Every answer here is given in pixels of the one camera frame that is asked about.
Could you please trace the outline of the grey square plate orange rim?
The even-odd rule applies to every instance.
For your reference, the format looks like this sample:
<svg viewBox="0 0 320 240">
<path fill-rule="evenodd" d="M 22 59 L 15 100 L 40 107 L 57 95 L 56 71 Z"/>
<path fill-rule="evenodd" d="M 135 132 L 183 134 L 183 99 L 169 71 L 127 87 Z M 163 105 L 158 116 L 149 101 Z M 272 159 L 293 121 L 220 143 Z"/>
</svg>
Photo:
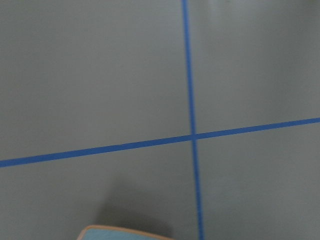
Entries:
<svg viewBox="0 0 320 240">
<path fill-rule="evenodd" d="M 170 237 L 116 226 L 89 225 L 77 240 L 172 240 Z"/>
</svg>

